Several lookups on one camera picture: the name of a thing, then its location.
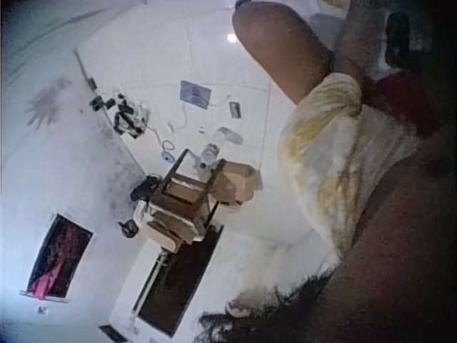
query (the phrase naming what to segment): electrical outlet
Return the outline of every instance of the electrical outlet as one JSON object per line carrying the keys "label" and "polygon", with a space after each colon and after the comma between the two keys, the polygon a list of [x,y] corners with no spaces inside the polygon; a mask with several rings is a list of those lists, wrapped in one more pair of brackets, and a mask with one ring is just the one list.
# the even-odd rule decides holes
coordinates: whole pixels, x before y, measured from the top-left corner
{"label": "electrical outlet", "polygon": [[38,314],[48,314],[49,309],[44,306],[38,306]]}

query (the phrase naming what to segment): box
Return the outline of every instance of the box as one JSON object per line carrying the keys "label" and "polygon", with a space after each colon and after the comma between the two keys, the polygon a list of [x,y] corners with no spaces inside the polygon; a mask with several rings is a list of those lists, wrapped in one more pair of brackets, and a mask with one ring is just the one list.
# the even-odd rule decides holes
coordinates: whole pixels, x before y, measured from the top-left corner
{"label": "box", "polygon": [[240,205],[253,198],[257,181],[257,172],[252,166],[227,161],[210,193],[222,204]]}

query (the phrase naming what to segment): dirty wall stain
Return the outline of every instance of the dirty wall stain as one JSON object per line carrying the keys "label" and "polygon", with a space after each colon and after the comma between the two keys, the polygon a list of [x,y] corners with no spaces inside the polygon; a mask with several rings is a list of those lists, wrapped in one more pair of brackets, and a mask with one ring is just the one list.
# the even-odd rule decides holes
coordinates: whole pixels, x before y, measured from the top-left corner
{"label": "dirty wall stain", "polygon": [[51,86],[45,87],[39,91],[31,101],[28,101],[31,106],[27,109],[27,113],[34,113],[34,115],[27,125],[31,126],[33,123],[37,122],[36,129],[38,130],[44,121],[47,126],[57,122],[59,110],[57,98],[59,94],[69,86],[71,86],[71,81],[61,77]]}

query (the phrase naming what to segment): knee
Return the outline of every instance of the knee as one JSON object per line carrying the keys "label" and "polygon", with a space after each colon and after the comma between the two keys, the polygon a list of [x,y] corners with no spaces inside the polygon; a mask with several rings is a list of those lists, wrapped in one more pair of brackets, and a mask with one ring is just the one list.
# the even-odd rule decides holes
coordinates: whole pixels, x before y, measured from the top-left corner
{"label": "knee", "polygon": [[263,38],[263,35],[278,22],[290,19],[291,14],[295,14],[293,9],[283,4],[240,0],[236,3],[232,24],[238,39],[249,44],[253,40]]}

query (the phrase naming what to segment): white wall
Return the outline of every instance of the white wall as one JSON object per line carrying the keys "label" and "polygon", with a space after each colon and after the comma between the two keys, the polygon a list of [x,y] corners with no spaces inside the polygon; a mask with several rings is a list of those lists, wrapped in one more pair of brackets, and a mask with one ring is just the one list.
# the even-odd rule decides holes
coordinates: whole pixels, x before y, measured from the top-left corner
{"label": "white wall", "polygon": [[112,343],[98,327],[14,323],[1,328],[4,343]]}
{"label": "white wall", "polygon": [[[2,36],[3,322],[106,324],[142,248],[141,239],[125,239],[116,222],[131,216],[129,193],[144,173],[104,115],[89,107],[94,95],[71,52],[117,15],[120,3],[21,1],[7,18]],[[93,13],[103,8],[100,17]],[[19,295],[55,213],[94,233],[68,304]],[[49,313],[38,315],[39,305]]]}

